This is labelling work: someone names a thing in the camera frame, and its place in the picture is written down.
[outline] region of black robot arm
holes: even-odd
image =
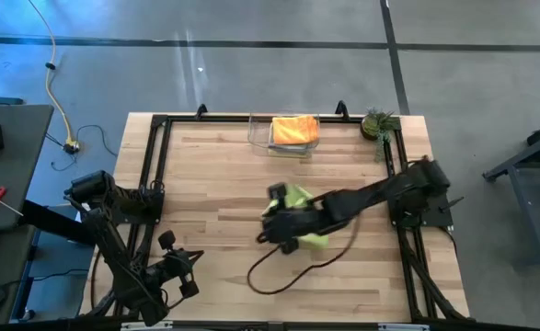
[[[387,201],[393,226],[402,228],[398,231],[402,256],[415,269],[423,287],[432,293],[442,313],[447,318],[464,319],[444,298],[421,265],[404,231],[405,228],[420,226],[420,215],[430,208],[428,199],[444,194],[449,186],[437,162],[426,157],[413,162],[398,175],[357,190],[330,191],[309,200],[303,208],[285,206],[287,188],[280,183],[268,189],[270,199],[278,203],[264,215],[257,241],[277,244],[284,254],[291,254],[298,248],[297,237],[330,234],[347,226],[362,210]]]
[[[159,237],[159,244],[167,251],[163,259],[144,268],[142,253],[131,256],[116,229],[118,223],[128,223],[130,219],[138,223],[158,223],[163,194],[147,189],[120,188],[104,171],[74,180],[65,191],[65,198],[80,211],[82,223],[94,236],[113,275],[111,292],[92,314],[107,311],[105,305],[109,306],[116,299],[131,311],[139,311],[146,325],[154,325],[169,312],[161,291],[166,281],[180,279],[182,299],[198,294],[192,266],[202,251],[174,249],[175,236],[167,231]],[[88,204],[89,211],[82,206],[84,202]]]

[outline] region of yellow cable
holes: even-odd
[[[39,9],[32,3],[32,0],[29,0],[30,5],[34,8],[34,10],[39,14],[40,19],[42,19],[42,22],[45,24],[45,27],[47,27],[47,30],[49,31],[49,35],[51,36],[51,43],[52,43],[52,55],[51,55],[51,61],[49,62],[52,65],[55,65],[55,54],[57,52],[57,44],[55,43],[55,37],[52,34],[51,27],[49,26],[49,23],[47,23],[47,20],[45,17],[40,13]],[[74,140],[74,137],[71,133],[71,127],[69,126],[69,120],[67,119],[67,116],[65,115],[65,111],[63,110],[63,107],[61,107],[61,104],[59,101],[57,101],[57,98],[51,91],[51,84],[50,84],[50,77],[51,77],[51,71],[52,69],[47,68],[47,74],[45,75],[45,89],[47,90],[47,94],[52,100],[52,103],[59,109],[59,112],[61,112],[61,116],[63,117],[63,122],[65,122],[65,128],[67,129],[67,140],[65,140],[65,144],[75,146],[77,145],[77,142]]]

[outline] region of cable plug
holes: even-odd
[[[63,146],[63,150],[71,155],[76,154],[77,152],[79,152],[79,143],[67,139],[65,145]]]

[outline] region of black floor line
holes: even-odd
[[[398,43],[401,51],[537,51],[540,45],[471,45],[471,44],[421,44]]]
[[[405,82],[402,80],[402,70],[400,69],[400,60],[398,59],[398,49],[396,47],[395,30],[392,26],[392,18],[390,17],[390,8],[388,8],[387,0],[380,0],[382,8],[382,18],[384,20],[384,28],[386,32],[386,40],[388,42],[388,53],[390,54],[390,64],[392,66],[392,77],[395,83],[396,99],[398,100],[398,110],[401,115],[409,115],[407,92],[405,90]]]
[[[284,48],[284,49],[335,49],[335,50],[386,50],[387,42],[352,41],[245,41],[245,40],[132,40],[116,38],[59,37],[61,46],[110,46],[110,47],[224,47],[224,48]],[[51,45],[47,37],[0,37],[6,45]],[[540,45],[489,45],[489,44],[429,44],[395,42],[398,51],[538,51]]]
[[[108,38],[57,38],[60,46],[110,47],[222,47],[222,48],[284,48],[333,50],[385,50],[385,42],[338,41],[240,41],[240,40],[126,40]],[[0,37],[0,44],[51,45],[49,38]]]

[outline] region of clear plastic container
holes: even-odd
[[[298,116],[312,116],[315,119],[316,127],[309,128],[309,130],[316,129],[318,133],[317,139],[310,143],[299,144],[277,144],[273,141],[273,124],[272,119],[276,117],[280,118],[294,118]],[[249,115],[249,130],[247,133],[247,140],[253,146],[253,152],[256,155],[276,156],[276,157],[298,157],[307,158],[312,155],[313,150],[318,146],[320,139],[320,121],[318,114],[278,114],[276,116],[270,116],[267,114],[253,114]]]

